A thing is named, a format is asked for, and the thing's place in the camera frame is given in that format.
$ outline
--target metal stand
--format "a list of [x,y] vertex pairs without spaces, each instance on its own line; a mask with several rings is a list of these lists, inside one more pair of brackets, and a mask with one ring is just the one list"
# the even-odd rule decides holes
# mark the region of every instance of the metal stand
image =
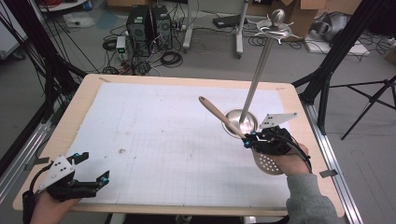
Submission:
[[240,59],[242,57],[242,54],[244,53],[244,45],[242,42],[242,30],[244,29],[244,22],[245,22],[245,17],[247,15],[247,11],[248,11],[248,0],[245,0],[244,5],[242,6],[242,14],[239,21],[238,30],[236,31],[236,55],[238,59]]
[[262,49],[262,55],[259,59],[259,64],[257,64],[256,72],[254,73],[253,80],[250,84],[250,89],[248,90],[247,100],[245,101],[244,108],[242,109],[241,118],[239,119],[239,123],[242,123],[248,113],[248,108],[250,107],[251,101],[254,96],[254,92],[256,92],[257,86],[259,85],[260,78],[262,77],[262,71],[264,70],[264,66],[267,62],[268,55],[270,54],[271,47],[274,43],[274,39],[271,37],[267,37],[265,41],[265,46]]
[[308,83],[304,92],[300,93],[300,99],[308,105],[312,105],[315,98],[320,93],[318,126],[322,134],[326,134],[324,125],[332,74],[341,61],[347,56],[356,40],[361,36],[364,28],[370,24],[372,19],[375,18],[375,15],[387,2],[388,0],[362,0],[350,21],[347,23],[346,28],[339,38],[335,40],[333,47],[326,55],[320,67],[310,75],[292,83],[294,87],[300,87]]
[[[238,24],[238,28],[236,30],[236,55],[238,59],[242,57],[242,54],[244,52],[244,46],[243,46],[243,41],[242,41],[242,30],[244,29],[244,22],[245,22],[245,17],[247,15],[248,11],[248,0],[244,0],[244,5],[242,5],[242,12],[241,12],[241,18]],[[187,53],[188,49],[190,48],[190,42],[191,42],[191,36],[192,36],[192,20],[191,20],[191,0],[188,0],[187,3],[187,30],[186,34],[184,35],[184,42],[183,42],[183,52]]]
[[[346,84],[346,85],[338,85],[338,86],[330,86],[330,88],[338,88],[338,87],[348,87],[350,89],[352,89],[353,91],[367,97],[369,99],[369,105],[366,107],[366,109],[364,109],[364,111],[361,113],[361,115],[358,117],[358,119],[355,121],[355,123],[352,124],[352,126],[347,130],[347,132],[344,134],[344,136],[341,138],[341,140],[344,140],[347,135],[352,131],[352,129],[358,124],[359,121],[361,121],[361,119],[363,118],[363,116],[369,111],[369,109],[375,104],[375,103],[380,103],[381,105],[385,105],[389,108],[392,108],[394,110],[396,110],[396,91],[395,91],[395,80],[396,80],[396,75],[391,78],[390,80],[382,80],[382,81],[374,81],[374,82],[362,82],[362,83],[354,83],[354,84]],[[371,85],[371,84],[380,84],[383,83],[384,86],[379,89],[378,92],[376,92],[373,96],[366,94],[362,91],[359,91],[355,88],[353,88],[354,86],[363,86],[363,85]],[[392,89],[392,95],[393,95],[393,103],[394,105],[389,105],[383,101],[379,100],[379,97],[381,97],[381,95],[388,89],[388,88]]]

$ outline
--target grid paper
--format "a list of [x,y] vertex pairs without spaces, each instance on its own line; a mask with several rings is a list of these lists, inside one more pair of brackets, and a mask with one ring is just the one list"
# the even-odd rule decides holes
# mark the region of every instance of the grid paper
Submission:
[[[90,152],[75,179],[110,170],[109,184],[83,202],[284,208],[286,177],[260,171],[201,95],[225,112],[248,90],[104,83],[67,153]],[[257,90],[249,111],[259,123],[283,113],[277,91]]]

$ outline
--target white device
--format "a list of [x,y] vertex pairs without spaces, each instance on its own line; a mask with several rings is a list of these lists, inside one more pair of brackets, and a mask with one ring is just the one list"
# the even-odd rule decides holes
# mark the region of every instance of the white device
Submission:
[[272,128],[296,117],[297,112],[289,114],[267,114],[265,119],[262,121],[262,124],[260,124],[260,128]]
[[49,169],[43,182],[38,187],[39,190],[46,189],[48,186],[74,172],[72,164],[64,157],[59,156]]
[[128,59],[128,51],[126,48],[126,37],[118,36],[117,37],[117,53],[119,54],[119,59],[123,62]]

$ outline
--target floor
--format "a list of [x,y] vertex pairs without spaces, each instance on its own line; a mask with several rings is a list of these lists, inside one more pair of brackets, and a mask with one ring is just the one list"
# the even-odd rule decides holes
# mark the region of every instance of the floor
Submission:
[[[91,10],[89,15],[96,22],[93,27],[70,29],[69,34],[92,63],[100,68],[105,63],[103,37],[111,29],[124,25],[126,14],[98,7]],[[215,28],[211,24],[214,15],[203,12],[198,15],[194,26]],[[249,45],[245,37],[244,54],[241,59],[237,59],[233,34],[234,31],[224,34],[195,30],[191,49],[187,54],[181,53],[183,64],[180,67],[159,66],[157,70],[151,69],[148,76],[251,80],[262,47]],[[72,63],[82,70],[93,71],[93,67],[73,43],[64,34],[61,37]],[[335,71],[332,85],[390,79],[396,74],[396,67],[386,62],[384,55],[375,50],[376,44],[363,43],[366,43],[367,49],[372,49],[370,55],[361,58],[361,61],[355,56],[347,56]],[[274,44],[261,81],[291,83],[315,71],[324,57],[324,54],[308,53],[304,46],[293,49],[285,43]],[[0,156],[3,156],[44,98],[28,59],[19,61],[9,58],[0,61],[0,70]],[[381,87],[381,84],[374,84],[359,89],[374,94]],[[380,99],[393,104],[390,90],[386,90]],[[363,222],[393,223],[396,219],[396,173],[392,172],[396,161],[395,111],[375,104],[350,135],[345,140],[340,139],[367,103],[367,98],[347,88],[330,89],[326,132]],[[0,216],[0,223],[21,222],[21,212],[13,210],[12,202],[27,175],[27,172],[23,172],[3,200],[0,214],[7,216]],[[104,223],[105,220],[106,214],[79,213],[69,214],[63,223]]]

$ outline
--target desk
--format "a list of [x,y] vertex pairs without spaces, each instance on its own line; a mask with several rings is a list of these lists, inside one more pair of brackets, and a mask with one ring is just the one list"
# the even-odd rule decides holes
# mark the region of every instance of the desk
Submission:
[[[50,157],[54,160],[58,155],[65,154],[72,145],[80,124],[85,118],[100,85],[104,82],[134,83],[147,85],[174,85],[174,86],[196,86],[212,88],[248,89],[250,82],[230,80],[209,80],[192,78],[172,77],[122,77],[109,75],[88,75],[84,78],[73,101],[67,108],[62,120],[59,122],[51,139],[45,147],[41,157]],[[304,115],[298,95],[294,87],[285,83],[259,83],[258,90],[277,91],[281,98],[285,112],[297,112],[300,116],[289,122],[290,131],[299,142],[310,148],[313,172],[327,169],[318,148],[315,136],[311,131],[307,117]],[[21,195],[28,189],[33,176],[41,166],[36,166],[26,179],[20,193],[14,201],[14,208],[22,210]],[[321,193],[328,196],[337,210],[339,217],[344,215],[344,209],[330,178],[319,178]],[[286,208],[282,210],[263,210],[262,208],[250,207],[210,207],[210,206],[166,206],[166,205],[132,205],[132,204],[88,204],[81,203],[73,208],[80,212],[110,212],[110,213],[146,213],[146,214],[180,214],[180,215],[213,215],[213,216],[283,216]]]

